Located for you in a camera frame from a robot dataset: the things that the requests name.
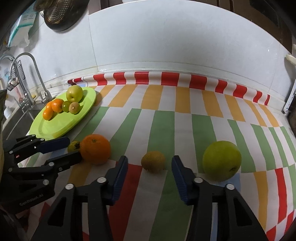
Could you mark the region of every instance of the faucet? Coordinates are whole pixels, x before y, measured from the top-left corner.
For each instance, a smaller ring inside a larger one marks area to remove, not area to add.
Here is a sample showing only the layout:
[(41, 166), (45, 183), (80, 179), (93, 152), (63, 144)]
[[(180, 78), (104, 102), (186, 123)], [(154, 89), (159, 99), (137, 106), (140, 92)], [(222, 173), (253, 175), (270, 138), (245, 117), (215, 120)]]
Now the faucet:
[[(28, 56), (31, 57), (31, 59), (33, 60), (33, 63), (34, 63), (34, 66), (35, 66), (35, 69), (36, 69), (36, 72), (37, 72), (38, 78), (39, 78), (40, 83), (41, 83), (41, 85), (42, 85), (42, 87), (43, 87), (43, 89), (44, 89), (44, 92), (45, 92), (45, 97), (44, 97), (44, 98), (42, 98), (41, 92), (39, 93), (40, 98), (41, 98), (41, 102), (42, 102), (43, 104), (46, 104), (47, 102), (52, 101), (53, 98), (52, 98), (50, 92), (46, 89), (46, 87), (45, 87), (45, 85), (44, 85), (44, 82), (43, 82), (43, 80), (42, 80), (42, 78), (41, 78), (41, 75), (40, 75), (39, 69), (38, 69), (38, 67), (37, 67), (36, 60), (35, 60), (35, 58), (33, 57), (32, 54), (27, 53), (27, 52), (23, 52), (23, 53), (19, 54), (19, 55), (18, 55), (18, 56), (12, 61), (12, 64), (11, 64), (11, 66), (10, 66), (10, 70), (9, 70), (9, 79), (11, 78), (12, 66), (14, 66), (14, 68), (15, 68), (16, 60), (17, 60), (20, 56), (23, 56), (23, 55), (28, 55)], [(22, 88), (24, 87), (24, 89), (23, 89), (23, 90), (25, 90), (24, 93), (25, 93), (25, 92), (27, 93), (27, 95), (28, 95), (28, 101), (29, 101), (29, 103), (31, 104), (31, 106), (34, 105), (34, 104), (35, 104), (35, 101), (33, 100), (33, 98), (32, 98), (32, 96), (31, 96), (31, 93), (29, 92), (29, 90), (25, 87), (24, 83), (22, 83), (21, 87), (22, 87)]]
[(18, 105), (22, 108), (23, 106), (25, 106), (27, 103), (30, 104), (30, 106), (34, 105), (35, 104), (35, 101), (33, 99), (33, 97), (31, 96), (31, 93), (29, 92), (29, 90), (27, 89), (26, 85), (24, 84), (24, 82), (22, 81), (22, 78), (20, 77), (20, 73), (19, 73), (19, 69), (18, 69), (18, 66), (17, 66), (17, 63), (15, 62), (15, 58), (13, 57), (13, 55), (9, 54), (9, 53), (4, 53), (1, 57), (0, 57), (0, 62), (2, 59), (9, 59), (12, 64), (11, 64), (11, 67), (10, 67), (10, 70), (12, 69), (12, 66), (15, 68), (15, 74), (17, 76), (17, 78), (19, 79), (20, 81), (20, 86), (24, 92), (24, 100), (22, 103), (18, 103)]

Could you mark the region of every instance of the wire basket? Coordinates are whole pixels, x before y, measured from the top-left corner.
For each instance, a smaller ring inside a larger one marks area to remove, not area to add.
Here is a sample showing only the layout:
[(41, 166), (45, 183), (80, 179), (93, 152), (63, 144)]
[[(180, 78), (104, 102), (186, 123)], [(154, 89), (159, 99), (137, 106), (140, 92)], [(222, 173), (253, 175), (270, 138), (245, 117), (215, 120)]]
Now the wire basket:
[[(20, 60), (17, 62), (17, 66), (18, 66), (18, 71), (19, 71), (19, 74), (20, 74), (20, 78), (21, 78), (22, 81), (24, 81), (26, 79), (26, 77), (25, 77), (25, 74), (24, 74), (24, 70), (22, 69), (22, 63), (21, 63)], [(7, 82), (6, 88), (9, 91), (12, 91), (19, 83), (20, 83), (20, 80), (18, 79), (18, 77), (17, 77), (17, 75), (15, 73), (15, 68), (13, 66), (12, 71), (11, 71), (11, 76), (10, 76), (9, 81)]]

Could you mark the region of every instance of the oval plate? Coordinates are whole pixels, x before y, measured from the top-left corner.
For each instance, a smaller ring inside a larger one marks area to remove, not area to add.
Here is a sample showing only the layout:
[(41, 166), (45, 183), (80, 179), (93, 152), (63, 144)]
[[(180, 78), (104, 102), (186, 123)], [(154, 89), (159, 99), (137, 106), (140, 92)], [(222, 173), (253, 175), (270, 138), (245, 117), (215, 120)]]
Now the oval plate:
[[(79, 102), (80, 111), (73, 115), (71, 113), (61, 112), (51, 120), (44, 120), (42, 117), (45, 107), (40, 111), (33, 121), (29, 134), (35, 134), (37, 138), (52, 140), (65, 135), (88, 113), (96, 100), (96, 91), (90, 87), (82, 87), (83, 98)], [(57, 96), (64, 101), (67, 100), (66, 92)]]

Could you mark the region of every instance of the kitchen sink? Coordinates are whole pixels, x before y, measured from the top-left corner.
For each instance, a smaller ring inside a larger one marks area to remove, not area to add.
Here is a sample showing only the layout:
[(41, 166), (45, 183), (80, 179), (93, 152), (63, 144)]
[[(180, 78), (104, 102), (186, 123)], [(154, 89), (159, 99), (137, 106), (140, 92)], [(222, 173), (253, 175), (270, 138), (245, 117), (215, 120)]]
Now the kitchen sink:
[(4, 126), (2, 131), (3, 140), (25, 136), (30, 130), (33, 120), (44, 106), (44, 104), (39, 103), (32, 107), (25, 106), (23, 109), (19, 108), (13, 116), (8, 119), (8, 123)]

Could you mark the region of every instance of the tangerine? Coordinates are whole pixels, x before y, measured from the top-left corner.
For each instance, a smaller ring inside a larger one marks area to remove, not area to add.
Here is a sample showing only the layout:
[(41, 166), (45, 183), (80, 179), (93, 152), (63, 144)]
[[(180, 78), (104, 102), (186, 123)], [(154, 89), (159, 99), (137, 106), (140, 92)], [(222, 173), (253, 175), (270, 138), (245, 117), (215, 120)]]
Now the tangerine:
[(45, 106), (46, 109), (52, 108), (52, 101), (48, 102)]
[(102, 165), (111, 156), (111, 146), (102, 135), (88, 135), (80, 142), (80, 154), (85, 161)]
[(61, 113), (63, 111), (62, 105), (64, 101), (62, 99), (54, 99), (52, 101), (52, 110), (56, 113)]
[(52, 108), (46, 108), (44, 111), (43, 111), (43, 119), (45, 119), (46, 121), (49, 121), (54, 115), (54, 111), (52, 110)]

